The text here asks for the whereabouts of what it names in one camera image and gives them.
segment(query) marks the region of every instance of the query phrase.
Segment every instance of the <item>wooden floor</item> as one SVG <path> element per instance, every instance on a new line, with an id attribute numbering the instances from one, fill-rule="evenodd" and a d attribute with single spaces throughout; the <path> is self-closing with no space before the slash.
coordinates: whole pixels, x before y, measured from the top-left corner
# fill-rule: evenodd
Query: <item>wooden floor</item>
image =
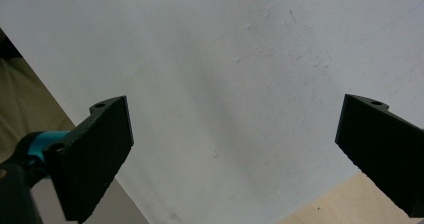
<path id="1" fill-rule="evenodd" d="M 360 173 L 278 224 L 416 224 L 420 221 L 409 218 Z"/>

